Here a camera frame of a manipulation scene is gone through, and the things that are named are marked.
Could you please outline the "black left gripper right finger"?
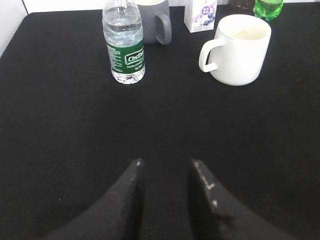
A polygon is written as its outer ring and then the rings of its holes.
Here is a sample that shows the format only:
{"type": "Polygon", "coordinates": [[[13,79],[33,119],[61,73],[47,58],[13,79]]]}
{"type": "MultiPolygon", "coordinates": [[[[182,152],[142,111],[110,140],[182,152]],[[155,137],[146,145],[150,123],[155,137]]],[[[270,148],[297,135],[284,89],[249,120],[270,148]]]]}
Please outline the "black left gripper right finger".
{"type": "Polygon", "coordinates": [[[292,240],[235,198],[198,159],[191,160],[191,229],[195,240],[292,240]]]}

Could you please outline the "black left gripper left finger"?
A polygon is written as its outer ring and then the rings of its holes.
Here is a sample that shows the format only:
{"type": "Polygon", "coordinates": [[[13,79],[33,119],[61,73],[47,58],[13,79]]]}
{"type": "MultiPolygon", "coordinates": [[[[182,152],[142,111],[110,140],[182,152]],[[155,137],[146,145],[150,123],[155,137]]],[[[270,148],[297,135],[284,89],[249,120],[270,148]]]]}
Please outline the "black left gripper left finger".
{"type": "Polygon", "coordinates": [[[44,240],[137,240],[144,208],[144,161],[133,160],[98,201],[44,240]]]}

